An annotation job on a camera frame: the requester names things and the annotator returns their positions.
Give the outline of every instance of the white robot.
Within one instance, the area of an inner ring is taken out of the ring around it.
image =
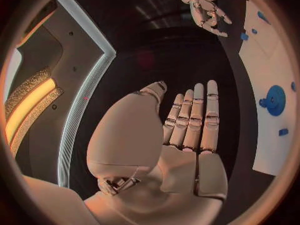
[[[87,166],[100,191],[85,205],[100,224],[210,224],[226,199],[226,172],[216,154],[217,83],[207,83],[205,119],[204,86],[197,83],[176,96],[162,125],[166,91],[160,81],[123,97],[90,139]]]
[[[191,15],[195,23],[218,36],[228,37],[226,32],[221,32],[214,28],[220,19],[223,19],[227,24],[232,24],[229,17],[213,3],[215,0],[182,0],[184,3],[189,4]]]

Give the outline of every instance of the glowing yellow light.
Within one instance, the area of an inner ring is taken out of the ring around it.
[[[12,138],[18,129],[19,125],[26,117],[26,115],[33,109],[33,107],[48,93],[55,89],[55,82],[53,79],[44,81],[41,85],[35,88],[24,100],[16,106],[11,113],[5,127],[6,138],[8,143],[12,141]]]

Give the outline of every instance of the yellow light strip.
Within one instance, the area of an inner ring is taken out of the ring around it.
[[[18,129],[19,125],[26,117],[26,115],[31,111],[31,109],[48,93],[55,89],[55,82],[53,79],[41,83],[37,88],[35,88],[24,100],[14,109],[11,113],[5,127],[6,138],[8,143],[11,143],[12,138]]]

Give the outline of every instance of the humanoid robot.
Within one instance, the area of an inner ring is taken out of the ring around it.
[[[190,12],[195,23],[218,36],[228,37],[226,32],[221,32],[215,28],[218,21],[223,19],[227,24],[232,24],[229,17],[213,3],[215,0],[182,0],[189,4]]]
[[[100,192],[85,204],[100,223],[209,224],[220,211],[228,185],[216,154],[217,83],[207,83],[205,118],[204,86],[197,83],[176,96],[162,125],[166,91],[160,81],[123,97],[95,129],[87,166]]]

